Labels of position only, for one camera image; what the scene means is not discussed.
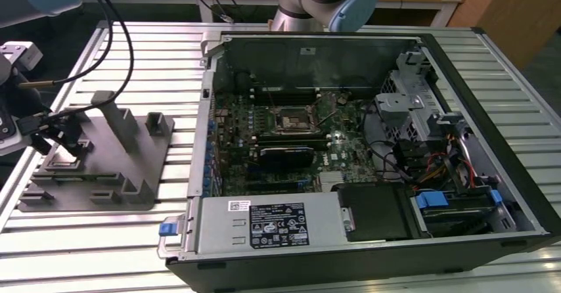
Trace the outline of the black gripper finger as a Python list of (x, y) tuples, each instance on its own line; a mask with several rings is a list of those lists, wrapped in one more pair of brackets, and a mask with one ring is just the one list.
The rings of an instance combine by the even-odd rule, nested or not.
[(52, 140), (66, 150), (76, 158), (81, 158), (85, 153), (84, 146), (78, 143), (82, 134), (80, 122), (62, 122), (54, 124)]
[(42, 155), (46, 156), (49, 154), (52, 145), (46, 142), (44, 137), (40, 134), (32, 135), (32, 148)]

